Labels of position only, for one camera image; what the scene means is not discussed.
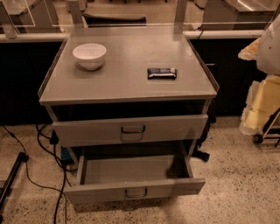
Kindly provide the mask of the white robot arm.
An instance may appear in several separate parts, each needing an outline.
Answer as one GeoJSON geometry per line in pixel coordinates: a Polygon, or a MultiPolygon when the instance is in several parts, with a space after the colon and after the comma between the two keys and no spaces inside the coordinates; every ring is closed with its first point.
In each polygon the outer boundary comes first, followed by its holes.
{"type": "Polygon", "coordinates": [[[242,60],[255,60],[256,66],[266,74],[280,75],[280,15],[264,34],[238,53],[242,60]]]}

